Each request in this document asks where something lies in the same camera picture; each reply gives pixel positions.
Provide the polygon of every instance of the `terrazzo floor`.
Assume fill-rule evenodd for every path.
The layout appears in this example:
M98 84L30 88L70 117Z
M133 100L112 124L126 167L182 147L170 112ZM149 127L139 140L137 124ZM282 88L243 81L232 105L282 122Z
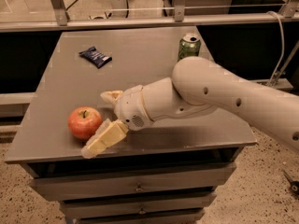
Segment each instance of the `terrazzo floor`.
M299 180L299 154L252 129L258 145L245 147L237 168L196 224L299 223L299 197L289 190L283 169ZM28 184L19 165L7 165L8 144L0 144L0 223L65 224L57 202L46 202Z

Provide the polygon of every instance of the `gray cabinet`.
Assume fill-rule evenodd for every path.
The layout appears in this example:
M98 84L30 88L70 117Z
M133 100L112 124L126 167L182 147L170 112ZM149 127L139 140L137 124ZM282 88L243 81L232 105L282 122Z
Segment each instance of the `gray cabinet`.
M244 120L221 109L160 120L90 160L82 158L84 143L66 124L81 105L114 119L99 94L171 76L179 40L194 32L195 27L172 27L63 33L6 162L20 164L33 177L30 186L49 202L58 201L77 224L199 219L215 199L215 188L234 172L239 152L256 142ZM202 44L200 54L206 56ZM97 69L81 59L78 53L91 46L111 54L112 62Z

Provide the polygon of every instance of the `red apple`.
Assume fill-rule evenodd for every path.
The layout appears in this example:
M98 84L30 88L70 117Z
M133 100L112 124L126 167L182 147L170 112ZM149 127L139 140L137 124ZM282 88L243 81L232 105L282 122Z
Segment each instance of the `red apple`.
M102 124L101 114L92 107L79 107L68 117L68 129L80 140L90 139Z

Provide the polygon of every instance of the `candy wrapper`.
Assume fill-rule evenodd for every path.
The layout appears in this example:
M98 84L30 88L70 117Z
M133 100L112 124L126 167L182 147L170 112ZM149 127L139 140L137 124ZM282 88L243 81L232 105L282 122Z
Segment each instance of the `candy wrapper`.
M102 54L96 49L96 47L91 47L79 53L80 57L83 57L93 63L98 69L101 68L106 63L112 61L112 57Z

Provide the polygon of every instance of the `soda can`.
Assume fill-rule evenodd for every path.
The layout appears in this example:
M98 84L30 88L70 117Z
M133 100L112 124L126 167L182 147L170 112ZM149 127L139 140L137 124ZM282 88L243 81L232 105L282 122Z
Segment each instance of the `soda can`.
M198 56L200 45L199 35L187 33L179 41L178 61L188 56Z

